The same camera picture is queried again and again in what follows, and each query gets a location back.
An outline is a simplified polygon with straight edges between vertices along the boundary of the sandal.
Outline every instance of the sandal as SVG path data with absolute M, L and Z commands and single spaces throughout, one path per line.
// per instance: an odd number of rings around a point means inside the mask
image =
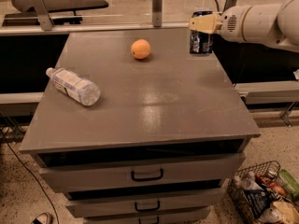
M 52 215 L 50 213 L 42 213 L 31 224 L 51 224 Z

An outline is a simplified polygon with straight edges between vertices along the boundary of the white robotic arm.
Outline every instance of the white robotic arm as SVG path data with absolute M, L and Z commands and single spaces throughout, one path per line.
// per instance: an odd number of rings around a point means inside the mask
M 299 0 L 231 7 L 221 16 L 213 14 L 206 18 L 191 18 L 190 28 L 204 33 L 218 33 L 227 41 L 257 43 L 299 52 Z

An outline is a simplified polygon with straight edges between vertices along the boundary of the black can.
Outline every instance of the black can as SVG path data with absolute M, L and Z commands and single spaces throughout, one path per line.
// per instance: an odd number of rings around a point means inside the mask
M 212 11 L 196 11 L 192 17 L 200 17 L 211 14 Z M 210 54 L 213 51 L 213 35 L 196 32 L 190 33 L 190 53 L 191 54 Z

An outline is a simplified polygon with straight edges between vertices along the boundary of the orange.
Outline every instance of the orange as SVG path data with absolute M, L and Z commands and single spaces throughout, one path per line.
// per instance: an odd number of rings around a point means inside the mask
M 131 46 L 131 53 L 138 60 L 147 58 L 150 55 L 150 43 L 145 39 L 136 40 Z

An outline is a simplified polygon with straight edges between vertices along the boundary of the black handle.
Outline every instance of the black handle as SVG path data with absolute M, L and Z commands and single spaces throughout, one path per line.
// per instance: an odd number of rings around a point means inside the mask
M 153 208 L 148 208 L 148 209 L 139 209 L 138 208 L 138 203 L 135 203 L 135 210 L 139 213 L 145 213 L 145 212 L 153 212 L 153 211 L 157 211 L 160 209 L 160 201 L 158 200 L 157 202 L 157 207 L 153 207 Z
M 155 177 L 136 178 L 136 177 L 135 177 L 135 172 L 134 172 L 134 171 L 131 172 L 131 178 L 132 178 L 132 180 L 135 181 L 135 182 L 156 181 L 156 180 L 162 179 L 162 178 L 163 178 L 163 175 L 164 175 L 164 172 L 163 172 L 163 169 L 162 169 L 162 168 L 160 169 L 160 175 L 155 176 Z
M 151 224 L 159 224 L 159 217 L 157 217 L 157 222 L 154 222 L 154 223 L 151 223 Z

